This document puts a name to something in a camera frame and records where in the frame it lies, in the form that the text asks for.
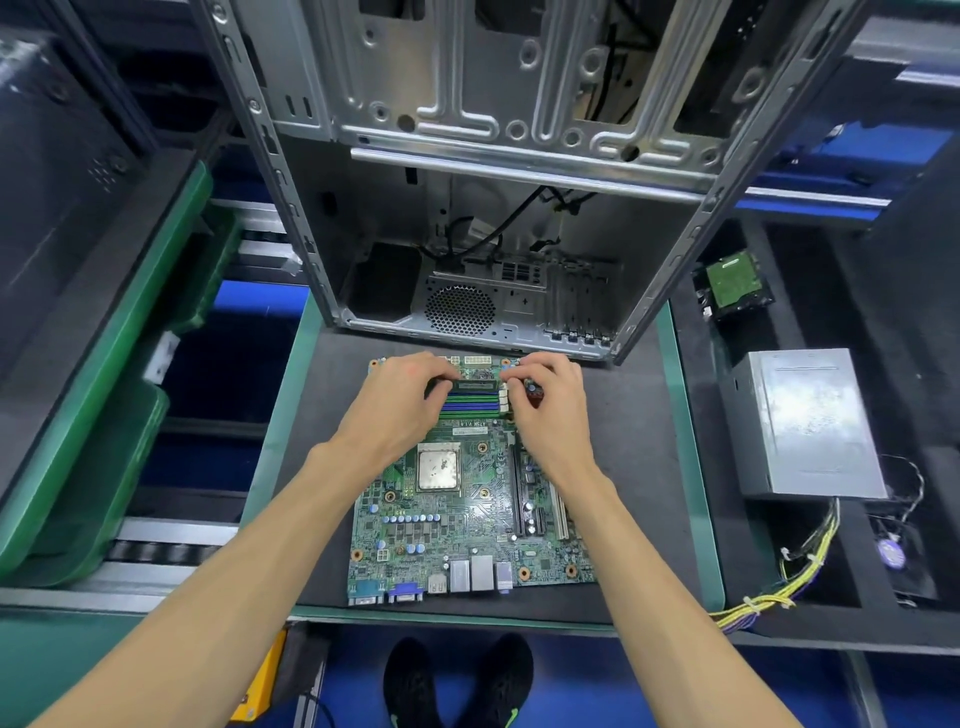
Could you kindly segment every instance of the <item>cable tie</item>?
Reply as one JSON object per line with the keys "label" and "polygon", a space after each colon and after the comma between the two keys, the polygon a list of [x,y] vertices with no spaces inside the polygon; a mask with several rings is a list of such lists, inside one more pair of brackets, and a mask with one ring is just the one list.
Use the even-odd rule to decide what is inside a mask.
{"label": "cable tie", "polygon": [[746,604],[748,607],[750,607],[751,611],[755,615],[758,615],[763,611],[756,605],[756,602],[750,599],[748,596],[743,597],[743,603]]}

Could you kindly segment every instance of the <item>green circuit board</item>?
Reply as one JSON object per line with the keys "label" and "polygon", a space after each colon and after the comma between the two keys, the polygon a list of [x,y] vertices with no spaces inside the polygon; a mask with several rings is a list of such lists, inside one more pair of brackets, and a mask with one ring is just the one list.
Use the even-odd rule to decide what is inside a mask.
{"label": "green circuit board", "polygon": [[[495,383],[494,396],[500,369],[516,364],[488,356],[448,359],[466,382]],[[457,593],[509,598],[515,587],[594,580],[563,501],[523,448],[509,409],[457,415],[444,412],[424,441],[357,499],[351,606]]]}

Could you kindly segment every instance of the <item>person's left hand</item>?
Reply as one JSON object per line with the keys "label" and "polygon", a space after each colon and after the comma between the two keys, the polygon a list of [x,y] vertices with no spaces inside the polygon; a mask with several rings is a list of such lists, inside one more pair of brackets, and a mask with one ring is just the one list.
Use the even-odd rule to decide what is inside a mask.
{"label": "person's left hand", "polygon": [[[424,398],[436,376],[443,380]],[[450,380],[459,378],[456,367],[430,352],[391,357],[371,368],[330,442],[362,458],[375,477],[426,436],[440,418]]]}

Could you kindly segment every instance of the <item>shoe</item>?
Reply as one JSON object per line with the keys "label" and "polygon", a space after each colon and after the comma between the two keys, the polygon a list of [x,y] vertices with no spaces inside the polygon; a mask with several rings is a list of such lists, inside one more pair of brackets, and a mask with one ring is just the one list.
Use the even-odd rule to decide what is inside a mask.
{"label": "shoe", "polygon": [[508,728],[534,684],[534,656],[517,634],[501,637],[480,661],[477,685],[456,728]]}
{"label": "shoe", "polygon": [[430,656],[412,637],[400,640],[390,653],[383,671],[383,699],[394,728],[443,728]]}

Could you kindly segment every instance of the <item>person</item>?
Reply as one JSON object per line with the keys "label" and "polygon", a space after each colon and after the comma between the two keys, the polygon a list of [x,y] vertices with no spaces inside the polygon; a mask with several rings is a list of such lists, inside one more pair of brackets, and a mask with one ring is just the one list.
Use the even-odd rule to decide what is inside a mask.
{"label": "person", "polygon": [[[597,467],[580,366],[537,352],[501,376],[524,446],[559,489],[589,550],[613,625],[660,728],[799,726],[660,558]],[[287,487],[34,728],[222,728],[341,518],[436,424],[450,380],[458,377],[449,362],[429,352],[374,368],[336,434],[310,450]],[[543,388],[539,408],[527,400],[528,378]],[[520,638],[498,645],[481,668],[468,715],[474,724],[504,728],[530,690],[532,658]],[[384,681],[391,722],[395,728],[439,725],[422,647],[406,642],[397,648],[399,658],[393,667],[388,663]],[[405,668],[397,668],[397,659]],[[484,723],[487,718],[495,722]]]}

